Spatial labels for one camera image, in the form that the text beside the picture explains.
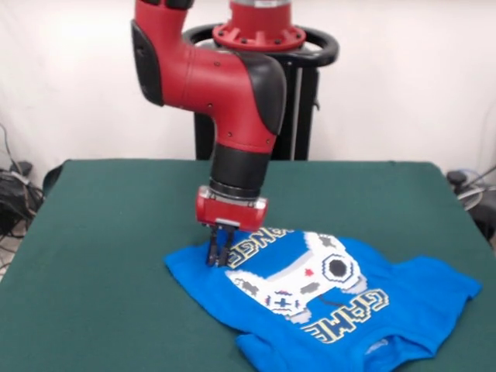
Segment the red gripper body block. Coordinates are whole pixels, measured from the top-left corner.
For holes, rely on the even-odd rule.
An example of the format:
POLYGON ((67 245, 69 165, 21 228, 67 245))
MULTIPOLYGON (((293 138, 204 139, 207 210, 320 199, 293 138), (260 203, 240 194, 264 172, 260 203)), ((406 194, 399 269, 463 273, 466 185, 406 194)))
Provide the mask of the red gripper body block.
POLYGON ((195 215, 198 222, 209 226, 232 226, 244 232, 255 232, 264 223, 268 199, 231 199, 213 192, 206 185, 198 189, 195 215))

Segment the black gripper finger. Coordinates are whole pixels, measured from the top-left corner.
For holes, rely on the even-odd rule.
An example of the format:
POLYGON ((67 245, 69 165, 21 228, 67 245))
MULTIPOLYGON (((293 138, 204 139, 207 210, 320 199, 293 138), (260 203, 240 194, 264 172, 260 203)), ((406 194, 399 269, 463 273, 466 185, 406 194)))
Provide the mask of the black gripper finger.
POLYGON ((208 243, 208 254, 206 263, 209 266, 215 266, 219 261, 219 247, 218 247, 218 233, 219 233, 219 225, 211 225, 210 226, 210 237, 208 243))
POLYGON ((222 246, 221 253, 219 254, 219 258, 217 262, 219 267, 225 267, 228 263, 229 254, 232 249, 236 234, 236 228, 233 226, 227 226, 225 227, 224 231, 226 232, 226 242, 222 246))

